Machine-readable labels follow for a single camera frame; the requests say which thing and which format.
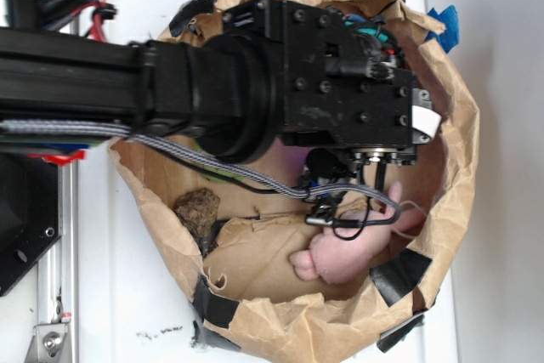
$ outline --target plush toy ear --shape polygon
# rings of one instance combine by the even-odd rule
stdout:
[[[317,280],[320,275],[315,269],[314,260],[309,250],[298,251],[291,254],[289,261],[295,267],[295,272],[303,281]]]

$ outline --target blue painter's tape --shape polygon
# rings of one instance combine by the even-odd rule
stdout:
[[[431,9],[428,15],[444,23],[446,30],[440,35],[433,32],[428,33],[427,40],[436,38],[444,51],[449,53],[452,48],[459,44],[459,18],[456,7],[451,5],[440,14],[435,9]]]

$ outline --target crumpled paper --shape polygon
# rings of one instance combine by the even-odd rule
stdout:
[[[186,31],[172,38],[166,29],[161,40],[201,45],[220,33],[221,11],[244,1],[218,0],[216,13],[195,18],[196,34]],[[428,31],[440,33],[444,25],[411,10],[402,0],[293,1],[334,4],[366,17],[385,14],[387,28],[398,38],[408,64],[444,118],[437,138],[419,150],[416,166],[388,171],[389,182],[403,182],[403,200],[430,209],[421,234],[408,244],[433,260],[417,288],[418,304],[429,309],[468,228],[479,146],[479,110],[473,97],[436,41],[424,43]],[[347,286],[296,279],[287,256],[305,248],[319,232],[303,223],[301,214],[309,210],[308,205],[206,180],[138,144],[117,142],[110,152],[186,297],[193,299],[199,276],[204,275],[215,293],[241,300],[227,329],[205,322],[206,328],[239,345],[241,351],[273,362],[339,362],[412,317],[412,293],[388,307],[366,274]],[[286,148],[278,141],[250,167],[293,184],[304,155],[305,149]],[[171,209],[178,196],[203,187],[221,197],[219,218],[232,218],[219,234],[218,248],[204,260]],[[360,207],[361,201],[351,196],[347,206]],[[257,216],[259,221],[243,219]],[[395,237],[373,264],[391,259],[406,244]]]

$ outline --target black metal plate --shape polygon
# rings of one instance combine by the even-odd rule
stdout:
[[[60,238],[55,165],[0,154],[0,296]]]

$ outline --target black screw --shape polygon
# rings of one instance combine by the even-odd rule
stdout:
[[[168,133],[168,131],[170,131],[170,127],[167,123],[155,122],[145,126],[146,134],[162,136]]]
[[[304,78],[297,78],[295,80],[295,89],[303,91],[308,87],[308,82]]]
[[[292,18],[298,23],[302,23],[306,20],[306,12],[302,9],[295,10],[295,13],[292,14]]]
[[[424,101],[429,101],[430,100],[430,95],[429,95],[429,93],[428,93],[428,91],[426,89],[422,89],[419,92],[419,98],[421,98]]]
[[[371,120],[371,116],[366,112],[361,112],[359,114],[359,122],[368,123]]]
[[[323,14],[322,16],[320,16],[318,23],[320,27],[328,27],[331,25],[331,18],[326,14]]]
[[[400,87],[398,90],[397,90],[397,94],[400,96],[400,97],[405,97],[406,95],[408,95],[408,89],[406,87]]]
[[[408,126],[408,116],[406,115],[401,115],[397,118],[397,123],[403,127],[407,127]]]
[[[330,93],[332,90],[332,87],[331,87],[331,83],[328,82],[328,81],[322,81],[320,82],[320,91],[323,93],[323,94],[328,94]]]

